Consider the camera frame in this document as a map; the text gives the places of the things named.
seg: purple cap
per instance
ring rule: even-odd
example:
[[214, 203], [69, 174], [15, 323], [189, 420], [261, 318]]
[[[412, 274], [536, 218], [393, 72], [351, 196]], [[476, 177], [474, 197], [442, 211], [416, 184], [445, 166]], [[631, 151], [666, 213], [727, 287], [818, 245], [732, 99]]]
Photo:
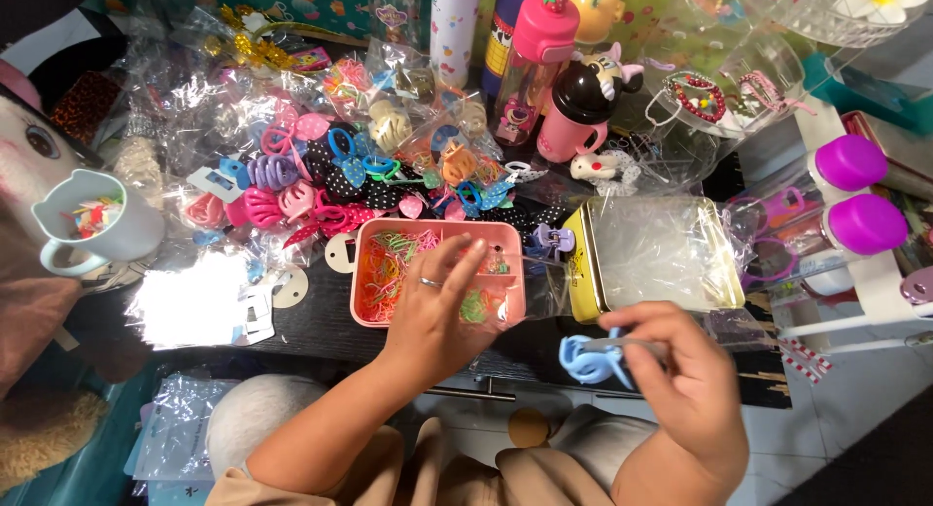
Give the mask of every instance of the purple cap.
[[874, 143], [845, 134], [816, 150], [816, 170], [836, 189], [855, 192], [887, 174], [887, 158]]
[[904, 215], [873, 194], [859, 194], [830, 207], [829, 230], [840, 244], [866, 257], [894, 249], [907, 239]]

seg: pink plastic box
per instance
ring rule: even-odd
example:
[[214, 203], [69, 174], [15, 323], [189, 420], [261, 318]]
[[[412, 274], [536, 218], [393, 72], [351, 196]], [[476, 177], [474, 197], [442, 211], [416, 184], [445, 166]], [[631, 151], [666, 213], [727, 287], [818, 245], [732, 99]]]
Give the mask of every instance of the pink plastic box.
[[[373, 218], [359, 228], [356, 236], [356, 259], [359, 264], [361, 255], [367, 247], [369, 239], [384, 230], [396, 230], [405, 233], [419, 233], [433, 230], [442, 241], [446, 238], [469, 232], [476, 238], [484, 238], [490, 246], [502, 247], [502, 258], [508, 265], [507, 274], [476, 275], [473, 286], [478, 288], [496, 288], [506, 293], [505, 314], [502, 309], [498, 320], [517, 324], [524, 318], [524, 276], [521, 269], [521, 236], [515, 227], [502, 222], [460, 222], [449, 220], [409, 220], [403, 218]], [[364, 320], [359, 315], [363, 313], [363, 300], [357, 297], [362, 294], [360, 283], [363, 279], [353, 273], [353, 285], [350, 288], [350, 314], [361, 326], [367, 328], [388, 328], [388, 322], [372, 322]]]

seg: light blue mug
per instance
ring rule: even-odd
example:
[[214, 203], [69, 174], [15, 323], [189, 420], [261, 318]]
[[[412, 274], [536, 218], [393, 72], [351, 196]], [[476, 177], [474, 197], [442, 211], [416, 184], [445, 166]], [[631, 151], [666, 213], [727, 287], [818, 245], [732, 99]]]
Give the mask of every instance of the light blue mug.
[[[123, 210], [110, 226], [89, 238], [76, 234], [73, 220], [62, 216], [78, 208], [80, 202], [123, 195]], [[33, 204], [33, 216], [49, 241], [42, 247], [39, 260], [52, 273], [80, 276], [110, 262], [131, 262], [146, 257], [161, 243], [165, 220], [155, 207], [135, 190], [127, 190], [109, 174], [76, 169], [71, 177], [55, 186], [46, 199]], [[85, 262], [57, 267], [53, 259], [62, 247], [73, 247], [90, 254]]]

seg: white lid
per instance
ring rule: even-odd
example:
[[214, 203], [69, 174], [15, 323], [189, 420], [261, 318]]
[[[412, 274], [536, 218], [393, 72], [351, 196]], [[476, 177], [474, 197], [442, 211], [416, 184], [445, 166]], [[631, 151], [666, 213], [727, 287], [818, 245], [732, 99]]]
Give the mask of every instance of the white lid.
[[856, 286], [856, 281], [852, 279], [847, 267], [808, 276], [803, 279], [803, 283], [810, 287], [810, 291], [824, 297], [845, 293]]

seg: person's lap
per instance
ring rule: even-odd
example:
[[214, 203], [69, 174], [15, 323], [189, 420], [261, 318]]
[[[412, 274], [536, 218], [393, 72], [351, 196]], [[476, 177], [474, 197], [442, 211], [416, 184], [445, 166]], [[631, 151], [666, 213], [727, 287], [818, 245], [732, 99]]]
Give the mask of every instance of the person's lap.
[[[253, 377], [232, 389], [207, 425], [205, 442], [215, 477], [230, 467], [245, 470], [256, 446], [326, 391], [313, 380], [278, 374]], [[584, 404], [567, 417], [550, 444], [577, 459], [608, 490], [625, 457], [656, 429], [654, 423]]]

